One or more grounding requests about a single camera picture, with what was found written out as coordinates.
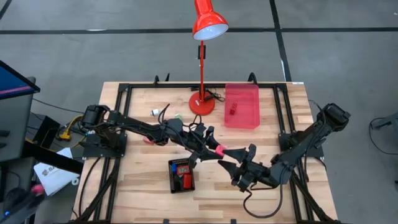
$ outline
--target transparent red bin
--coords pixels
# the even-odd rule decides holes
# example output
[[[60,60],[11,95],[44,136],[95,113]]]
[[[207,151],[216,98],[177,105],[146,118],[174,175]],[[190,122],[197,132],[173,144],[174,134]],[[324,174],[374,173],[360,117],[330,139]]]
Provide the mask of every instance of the transparent red bin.
[[[259,87],[253,84],[225,85],[224,125],[254,129],[260,125]]]

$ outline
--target small white item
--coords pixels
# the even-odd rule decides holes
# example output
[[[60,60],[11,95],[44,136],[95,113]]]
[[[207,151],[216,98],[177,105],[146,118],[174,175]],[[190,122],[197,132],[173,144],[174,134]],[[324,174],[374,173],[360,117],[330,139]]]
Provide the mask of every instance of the small white item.
[[[150,112],[150,115],[152,115],[152,116],[157,116],[157,115],[159,115],[159,110],[158,110],[158,109],[152,110],[152,111]]]
[[[75,178],[72,180],[72,185],[77,186],[79,185],[79,178]]]
[[[58,151],[57,154],[67,158],[72,158],[72,152],[70,151],[70,148],[64,148],[61,151]],[[42,162],[36,164],[33,169],[35,170],[35,173],[37,174],[37,177],[42,183],[45,193],[48,196],[57,193],[73,179],[76,179],[80,176],[78,174],[61,170]]]

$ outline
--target white object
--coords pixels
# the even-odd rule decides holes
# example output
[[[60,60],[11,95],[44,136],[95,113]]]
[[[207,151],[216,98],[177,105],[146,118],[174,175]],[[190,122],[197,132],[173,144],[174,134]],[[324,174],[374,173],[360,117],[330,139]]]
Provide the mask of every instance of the white object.
[[[193,38],[195,40],[209,40],[224,34],[227,30],[227,24],[216,24],[199,30],[195,35],[193,35]]]
[[[150,112],[150,115],[152,116],[157,116],[159,114],[159,110],[158,109],[154,109]]]
[[[74,186],[79,185],[79,178],[73,179],[71,183],[72,183],[72,185],[74,185]]]
[[[70,148],[64,148],[61,151],[58,151],[57,154],[67,158],[72,158],[72,152],[70,151]],[[73,179],[76,179],[80,176],[78,174],[61,170],[42,162],[36,164],[33,169],[35,170],[35,173],[37,174],[37,177],[42,183],[45,193],[48,196],[57,193]]]

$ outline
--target wooden tabletop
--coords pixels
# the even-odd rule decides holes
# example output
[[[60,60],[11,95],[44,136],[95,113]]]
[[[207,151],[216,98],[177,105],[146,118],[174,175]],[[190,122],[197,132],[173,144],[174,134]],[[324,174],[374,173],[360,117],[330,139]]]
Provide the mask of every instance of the wooden tabletop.
[[[106,82],[99,103],[114,108],[118,82]],[[313,123],[305,87],[302,83],[287,83],[290,105],[297,130],[304,130]],[[217,89],[224,96],[224,89]],[[192,92],[188,88],[135,88],[132,91],[129,116],[141,121],[155,124],[156,118],[150,115],[153,109],[170,106],[165,119],[173,118],[179,113],[184,123],[191,123],[194,114],[190,111],[188,100]],[[274,94],[271,89],[260,88],[261,124],[253,130],[231,129],[224,127],[224,103],[216,102],[214,111],[203,117],[206,127],[215,127],[215,139],[230,149],[248,147],[250,143],[257,146],[255,162],[270,166],[271,158],[280,152],[277,140],[280,133],[275,108]],[[289,130],[282,93],[280,93],[286,130]],[[174,143],[166,146],[149,146],[142,142],[142,136],[126,132],[128,143],[126,155],[121,160],[118,186],[112,223],[162,223],[167,218],[171,223],[229,223],[237,219],[238,223],[295,223],[292,197],[289,185],[283,185],[284,197],[281,210],[272,218],[257,219],[243,210],[243,199],[248,193],[242,193],[231,185],[229,174],[217,164],[217,161],[198,162],[194,169],[195,188],[193,192],[171,194],[169,184],[168,161],[189,157],[189,152]],[[98,192],[103,168],[103,160],[97,163],[91,173],[83,196],[83,210]],[[236,162],[228,156],[224,160]],[[85,162],[81,182],[75,200],[75,211],[78,208],[83,180],[95,159]],[[317,161],[308,160],[308,188],[322,209],[337,218],[331,197],[325,168]],[[299,193],[303,218],[304,207]],[[258,215],[265,215],[275,210],[279,203],[279,188],[253,192],[247,202],[248,209]],[[105,218],[108,205],[108,193],[104,196],[101,218]]]

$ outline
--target computer screen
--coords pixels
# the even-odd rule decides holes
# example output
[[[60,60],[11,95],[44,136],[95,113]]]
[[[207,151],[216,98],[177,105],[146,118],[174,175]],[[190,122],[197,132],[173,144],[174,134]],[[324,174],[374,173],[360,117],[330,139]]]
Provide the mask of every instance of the computer screen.
[[[39,87],[0,61],[0,100],[39,91]]]

